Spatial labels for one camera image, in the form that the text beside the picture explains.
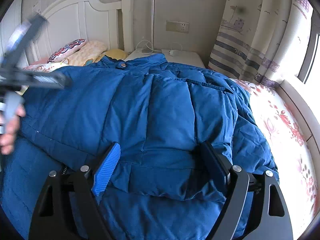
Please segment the person's left hand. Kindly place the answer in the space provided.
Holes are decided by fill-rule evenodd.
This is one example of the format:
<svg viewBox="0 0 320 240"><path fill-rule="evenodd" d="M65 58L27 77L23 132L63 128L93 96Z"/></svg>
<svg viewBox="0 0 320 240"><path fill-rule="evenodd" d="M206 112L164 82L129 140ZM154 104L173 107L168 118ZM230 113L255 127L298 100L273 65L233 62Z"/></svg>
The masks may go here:
<svg viewBox="0 0 320 240"><path fill-rule="evenodd" d="M16 115L7 123L5 133L1 135L1 154L9 155L13 152L16 135L20 129L20 119L24 116L25 109L19 105Z"/></svg>

